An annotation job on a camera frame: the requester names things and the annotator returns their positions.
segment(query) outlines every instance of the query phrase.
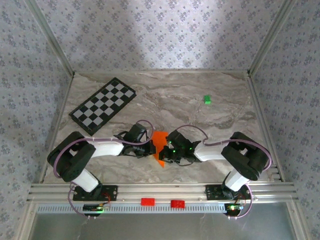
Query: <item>wall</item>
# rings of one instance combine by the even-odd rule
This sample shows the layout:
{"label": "wall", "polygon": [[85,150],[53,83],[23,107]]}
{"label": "wall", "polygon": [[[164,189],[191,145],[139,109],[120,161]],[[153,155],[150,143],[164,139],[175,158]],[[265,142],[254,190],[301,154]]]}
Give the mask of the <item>wall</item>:
{"label": "wall", "polygon": [[65,74],[23,1],[0,1],[0,239],[12,239],[46,159]]}
{"label": "wall", "polygon": [[73,69],[246,70],[282,0],[37,0]]}
{"label": "wall", "polygon": [[254,76],[287,181],[320,239],[320,2],[298,0]]}

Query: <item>red block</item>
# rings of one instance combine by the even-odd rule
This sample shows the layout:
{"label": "red block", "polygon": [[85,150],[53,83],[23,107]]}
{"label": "red block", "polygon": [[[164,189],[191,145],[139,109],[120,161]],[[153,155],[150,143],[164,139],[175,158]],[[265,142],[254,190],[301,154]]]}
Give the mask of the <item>red block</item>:
{"label": "red block", "polygon": [[141,198],[141,206],[153,207],[156,205],[155,198]]}
{"label": "red block", "polygon": [[183,200],[171,200],[171,208],[184,209],[186,207]]}

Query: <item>glass panel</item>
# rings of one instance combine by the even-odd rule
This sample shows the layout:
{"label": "glass panel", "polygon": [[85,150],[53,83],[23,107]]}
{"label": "glass panel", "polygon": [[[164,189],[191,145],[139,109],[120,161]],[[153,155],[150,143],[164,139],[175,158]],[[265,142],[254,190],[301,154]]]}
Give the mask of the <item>glass panel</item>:
{"label": "glass panel", "polygon": [[38,214],[30,240],[294,240],[285,203],[254,204],[251,213],[228,220],[221,213]]}

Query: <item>aluminum rail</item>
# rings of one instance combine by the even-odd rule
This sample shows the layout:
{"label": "aluminum rail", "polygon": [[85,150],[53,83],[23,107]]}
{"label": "aluminum rail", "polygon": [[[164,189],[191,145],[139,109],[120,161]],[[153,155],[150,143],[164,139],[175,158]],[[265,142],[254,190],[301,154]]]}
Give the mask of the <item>aluminum rail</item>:
{"label": "aluminum rail", "polygon": [[[207,200],[206,185],[221,183],[104,183],[117,185],[116,203],[137,204],[141,198],[155,198],[157,203],[170,203],[172,199],[184,200],[186,203],[232,203],[233,200]],[[250,182],[254,203],[278,203],[298,200],[292,182]],[[28,202],[37,204],[66,203],[70,189],[68,183],[33,184],[27,198]]]}

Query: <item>green cube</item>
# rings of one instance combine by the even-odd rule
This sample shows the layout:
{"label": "green cube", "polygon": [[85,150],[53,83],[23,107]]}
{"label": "green cube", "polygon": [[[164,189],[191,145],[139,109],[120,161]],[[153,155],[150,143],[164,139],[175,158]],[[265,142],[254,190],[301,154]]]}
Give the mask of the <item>green cube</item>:
{"label": "green cube", "polygon": [[204,96],[204,104],[211,104],[211,100],[210,100],[210,96],[209,95],[205,95]]}

